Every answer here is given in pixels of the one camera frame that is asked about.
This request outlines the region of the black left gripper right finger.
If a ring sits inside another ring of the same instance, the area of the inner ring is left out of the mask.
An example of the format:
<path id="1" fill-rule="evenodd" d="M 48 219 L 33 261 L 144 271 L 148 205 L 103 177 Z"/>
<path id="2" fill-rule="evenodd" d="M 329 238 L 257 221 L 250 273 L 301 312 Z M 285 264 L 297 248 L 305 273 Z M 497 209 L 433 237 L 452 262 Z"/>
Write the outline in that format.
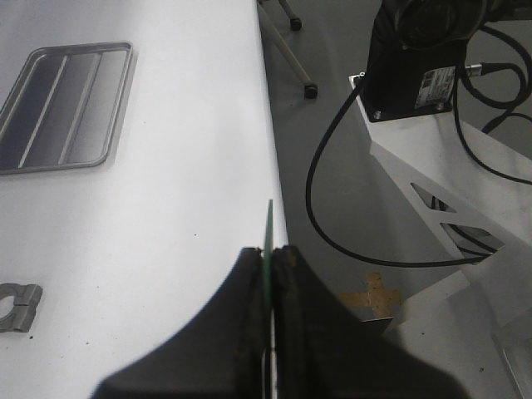
<path id="1" fill-rule="evenodd" d="M 450 375 L 352 315 L 294 246 L 272 255 L 281 398 L 459 398 Z"/>

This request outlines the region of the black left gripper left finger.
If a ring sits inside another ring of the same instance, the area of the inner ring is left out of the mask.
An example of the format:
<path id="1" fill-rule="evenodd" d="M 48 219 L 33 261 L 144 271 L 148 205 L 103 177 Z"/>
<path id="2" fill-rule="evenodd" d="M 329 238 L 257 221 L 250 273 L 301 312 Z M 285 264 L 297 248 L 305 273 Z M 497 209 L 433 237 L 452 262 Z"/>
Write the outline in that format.
<path id="1" fill-rule="evenodd" d="M 262 397 L 262 287 L 261 252 L 244 248 L 200 312 L 153 352 L 103 380 L 96 397 Z"/>

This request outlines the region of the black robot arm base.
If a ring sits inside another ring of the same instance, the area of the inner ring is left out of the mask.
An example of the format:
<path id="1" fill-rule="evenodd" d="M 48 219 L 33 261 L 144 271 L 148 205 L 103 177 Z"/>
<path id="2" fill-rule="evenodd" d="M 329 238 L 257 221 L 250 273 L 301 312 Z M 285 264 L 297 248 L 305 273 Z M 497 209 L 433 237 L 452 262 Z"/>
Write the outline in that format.
<path id="1" fill-rule="evenodd" d="M 487 22 L 525 20 L 529 1 L 383 1 L 361 99 L 372 122 L 449 111 L 456 65 Z"/>

